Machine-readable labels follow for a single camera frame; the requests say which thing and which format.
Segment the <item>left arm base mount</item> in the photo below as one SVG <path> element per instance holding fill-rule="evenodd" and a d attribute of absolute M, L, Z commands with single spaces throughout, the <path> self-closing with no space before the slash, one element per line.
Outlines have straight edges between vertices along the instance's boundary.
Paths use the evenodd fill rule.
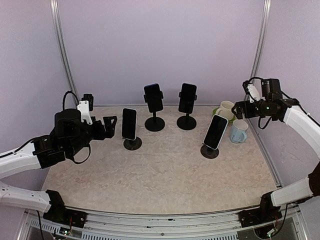
<path fill-rule="evenodd" d="M 87 213 L 69 209 L 65 206 L 51 206 L 48 212 L 43 214 L 43 218 L 54 223 L 83 229 L 87 219 Z"/>

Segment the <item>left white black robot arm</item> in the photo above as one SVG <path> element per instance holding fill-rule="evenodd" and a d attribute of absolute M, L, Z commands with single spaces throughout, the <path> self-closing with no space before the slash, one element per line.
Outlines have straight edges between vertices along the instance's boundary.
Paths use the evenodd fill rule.
<path fill-rule="evenodd" d="M 65 109 L 54 116 L 54 128 L 49 135 L 28 140 L 21 147 L 8 151 L 0 157 L 0 177 L 6 178 L 29 170 L 46 169 L 65 160 L 75 160 L 83 148 L 90 148 L 92 140 L 111 139 L 115 134 L 116 116 L 105 116 L 103 120 L 89 117 L 81 119 L 77 109 Z M 32 191 L 0 184 L 1 205 L 50 212 L 63 223 L 70 218 L 57 191 Z"/>

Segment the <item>blue phone black screen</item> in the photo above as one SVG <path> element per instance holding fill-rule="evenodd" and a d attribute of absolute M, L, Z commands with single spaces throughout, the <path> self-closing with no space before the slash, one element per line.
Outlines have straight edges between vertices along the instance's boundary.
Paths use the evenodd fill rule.
<path fill-rule="evenodd" d="M 144 88 L 144 101 L 147 103 L 150 113 L 159 112 L 164 109 L 163 92 L 160 90 L 158 83 L 146 85 Z"/>

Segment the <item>black pole phone stand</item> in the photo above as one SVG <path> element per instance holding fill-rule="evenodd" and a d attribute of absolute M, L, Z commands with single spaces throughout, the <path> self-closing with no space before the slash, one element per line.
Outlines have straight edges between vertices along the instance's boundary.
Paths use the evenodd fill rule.
<path fill-rule="evenodd" d="M 144 123 L 145 128 L 151 132 L 161 131 L 165 127 L 165 121 L 157 117 L 156 113 L 152 112 L 152 117 L 148 118 Z"/>
<path fill-rule="evenodd" d="M 193 130 L 197 126 L 196 120 L 191 116 L 191 114 L 184 113 L 177 119 L 177 126 L 182 130 Z"/>

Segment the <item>teal phone black screen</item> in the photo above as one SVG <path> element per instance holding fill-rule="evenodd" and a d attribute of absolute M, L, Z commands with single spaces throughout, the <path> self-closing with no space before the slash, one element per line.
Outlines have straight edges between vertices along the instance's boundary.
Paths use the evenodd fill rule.
<path fill-rule="evenodd" d="M 178 111 L 181 113 L 191 114 L 194 103 L 197 100 L 197 86 L 189 83 L 183 83 L 179 93 Z"/>

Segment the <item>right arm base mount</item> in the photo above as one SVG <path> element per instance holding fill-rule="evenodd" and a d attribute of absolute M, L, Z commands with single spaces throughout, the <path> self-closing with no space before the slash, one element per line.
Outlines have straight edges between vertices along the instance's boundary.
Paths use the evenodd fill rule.
<path fill-rule="evenodd" d="M 253 208 L 250 210 L 242 210 L 238 214 L 239 221 L 242 228 L 260 225 L 275 221 L 282 218 L 282 213 L 279 208 L 262 213 L 260 208 Z"/>

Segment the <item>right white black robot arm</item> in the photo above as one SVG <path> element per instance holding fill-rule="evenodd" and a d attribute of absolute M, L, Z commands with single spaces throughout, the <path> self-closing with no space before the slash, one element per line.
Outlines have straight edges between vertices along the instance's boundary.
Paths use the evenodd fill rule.
<path fill-rule="evenodd" d="M 243 82 L 242 87 L 247 100 L 238 101 L 231 111 L 237 119 L 268 118 L 268 121 L 280 121 L 293 129 L 313 149 L 320 154 L 320 124 L 301 106 L 296 98 L 285 94 L 276 78 L 259 78 L 261 90 L 257 90 L 252 77 Z M 320 167 L 302 180 L 298 180 L 281 189 L 264 194 L 260 206 L 256 210 L 256 218 L 266 222 L 276 209 L 282 205 L 291 204 L 317 197 L 320 194 Z"/>

